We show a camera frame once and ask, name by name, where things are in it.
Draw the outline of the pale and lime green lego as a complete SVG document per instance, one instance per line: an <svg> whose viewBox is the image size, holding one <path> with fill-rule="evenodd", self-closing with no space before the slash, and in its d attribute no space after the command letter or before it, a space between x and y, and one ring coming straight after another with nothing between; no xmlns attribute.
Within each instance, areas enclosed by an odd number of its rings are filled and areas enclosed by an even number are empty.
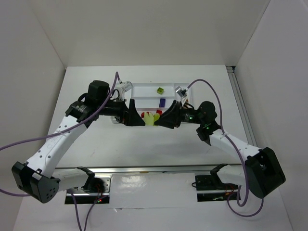
<svg viewBox="0 0 308 231"><path fill-rule="evenodd" d="M158 113L151 114L149 118L144 118L144 122L146 126L155 126L155 122L160 118Z"/></svg>

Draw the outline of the purple lego plate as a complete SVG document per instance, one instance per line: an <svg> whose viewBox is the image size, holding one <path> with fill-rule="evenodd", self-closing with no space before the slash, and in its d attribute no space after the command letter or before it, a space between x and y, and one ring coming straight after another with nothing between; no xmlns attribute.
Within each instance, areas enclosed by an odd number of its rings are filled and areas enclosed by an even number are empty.
<svg viewBox="0 0 308 231"><path fill-rule="evenodd" d="M159 101L159 107L160 108L164 108L165 105L166 105L166 99L161 98L160 101Z"/></svg>

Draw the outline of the dark green square lego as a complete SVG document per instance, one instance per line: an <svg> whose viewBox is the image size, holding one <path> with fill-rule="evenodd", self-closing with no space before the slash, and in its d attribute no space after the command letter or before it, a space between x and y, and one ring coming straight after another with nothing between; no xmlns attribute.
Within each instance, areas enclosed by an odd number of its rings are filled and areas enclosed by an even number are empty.
<svg viewBox="0 0 308 231"><path fill-rule="evenodd" d="M156 92L157 92L158 94L162 95L162 94L164 93L164 89L161 88L161 87L159 87L159 88L156 90Z"/></svg>

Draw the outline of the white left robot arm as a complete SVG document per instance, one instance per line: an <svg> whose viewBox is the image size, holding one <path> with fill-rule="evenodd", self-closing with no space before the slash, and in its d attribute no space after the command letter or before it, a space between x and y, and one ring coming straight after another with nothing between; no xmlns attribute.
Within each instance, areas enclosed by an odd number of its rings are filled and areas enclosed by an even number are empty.
<svg viewBox="0 0 308 231"><path fill-rule="evenodd" d="M44 145L24 163L16 162L12 173L19 189L41 203L47 203L59 191L80 187L91 191L103 183L94 172L85 167L77 167L56 172L56 166L74 141L84 133L99 116L112 116L125 126L144 126L138 114L135 101L126 105L125 93L133 88L131 82L121 82L109 86L107 82L94 80L88 91L72 103L62 119L58 131L46 139Z"/></svg>

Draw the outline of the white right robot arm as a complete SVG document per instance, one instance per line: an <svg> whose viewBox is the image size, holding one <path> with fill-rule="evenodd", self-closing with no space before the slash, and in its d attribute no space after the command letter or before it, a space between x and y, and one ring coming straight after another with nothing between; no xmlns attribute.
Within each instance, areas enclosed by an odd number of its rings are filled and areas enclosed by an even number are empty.
<svg viewBox="0 0 308 231"><path fill-rule="evenodd" d="M201 141L238 157L242 167L220 164L210 171L216 185L247 186L254 196L262 199L285 183L285 174L271 148L255 147L228 134L216 122L216 117L212 102L202 102L195 110L184 108L180 102L174 101L155 121L155 125L174 129L182 122L198 124L196 132Z"/></svg>

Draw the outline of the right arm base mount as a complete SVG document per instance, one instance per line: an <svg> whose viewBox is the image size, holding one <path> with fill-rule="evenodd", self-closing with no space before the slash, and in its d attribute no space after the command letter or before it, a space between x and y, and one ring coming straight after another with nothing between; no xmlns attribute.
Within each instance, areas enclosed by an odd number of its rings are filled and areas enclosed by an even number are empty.
<svg viewBox="0 0 308 231"><path fill-rule="evenodd" d="M197 191L198 202L216 202L236 200L238 185L222 183L218 178L218 171L227 164L221 164L210 171L209 175L196 175L195 182L191 184Z"/></svg>

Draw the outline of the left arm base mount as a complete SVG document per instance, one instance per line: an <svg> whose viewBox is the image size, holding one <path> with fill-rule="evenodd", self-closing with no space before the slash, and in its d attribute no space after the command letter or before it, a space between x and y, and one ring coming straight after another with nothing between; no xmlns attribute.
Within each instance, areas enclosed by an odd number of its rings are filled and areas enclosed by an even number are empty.
<svg viewBox="0 0 308 231"><path fill-rule="evenodd" d="M71 192L75 198L77 205L93 204L97 201L98 204L110 203L110 187L111 176L105 174L97 174L85 167L77 167L76 170L81 170L87 175L83 185L71 188Z"/></svg>

